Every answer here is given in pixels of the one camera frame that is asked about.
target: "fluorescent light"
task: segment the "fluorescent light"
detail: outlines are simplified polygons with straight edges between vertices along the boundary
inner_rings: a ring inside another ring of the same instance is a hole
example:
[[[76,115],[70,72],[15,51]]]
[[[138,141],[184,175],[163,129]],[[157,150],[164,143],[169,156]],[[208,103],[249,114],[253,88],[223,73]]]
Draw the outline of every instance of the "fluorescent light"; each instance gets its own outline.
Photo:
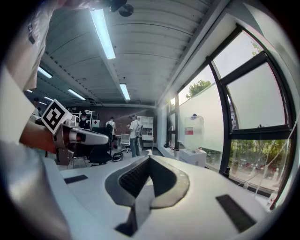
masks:
[[[49,98],[49,97],[44,97],[44,98],[46,98],[46,99],[48,99],[48,100],[50,100],[50,101],[53,101],[53,99],[51,99],[51,98]]]
[[[74,92],[72,89],[68,89],[68,91],[73,95],[75,95],[76,97],[80,98],[81,100],[86,101],[84,97],[80,96],[77,92]]]
[[[45,70],[43,70],[41,67],[38,67],[38,71],[43,74],[44,76],[46,76],[47,78],[52,78],[52,75],[50,75],[49,73],[47,73]]]
[[[90,14],[92,16],[99,40],[101,42],[101,45],[103,47],[107,59],[116,58],[116,55],[114,54],[113,51],[111,39],[109,38],[103,10],[98,9],[98,10],[90,11]]]
[[[122,92],[125,96],[125,99],[126,100],[130,100],[130,97],[129,97],[129,94],[128,94],[128,91],[127,91],[127,87],[126,87],[126,84],[120,84],[120,87],[122,89]]]

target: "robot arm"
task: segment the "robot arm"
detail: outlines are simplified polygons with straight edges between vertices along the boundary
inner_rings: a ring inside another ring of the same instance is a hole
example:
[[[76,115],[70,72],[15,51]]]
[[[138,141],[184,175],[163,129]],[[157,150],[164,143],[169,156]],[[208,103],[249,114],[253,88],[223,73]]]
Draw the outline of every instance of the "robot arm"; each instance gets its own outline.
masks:
[[[108,136],[79,128],[78,117],[71,114],[56,99],[50,103],[41,120],[53,135],[57,163],[60,165],[68,165],[73,157],[74,151],[69,149],[70,143],[108,143]]]

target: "white cabinet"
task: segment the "white cabinet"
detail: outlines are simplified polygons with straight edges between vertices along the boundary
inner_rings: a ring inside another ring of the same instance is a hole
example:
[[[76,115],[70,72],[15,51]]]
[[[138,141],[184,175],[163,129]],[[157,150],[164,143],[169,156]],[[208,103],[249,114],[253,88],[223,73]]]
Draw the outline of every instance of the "white cabinet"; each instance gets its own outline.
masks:
[[[137,120],[142,124],[142,137],[153,137],[153,117],[137,116]]]

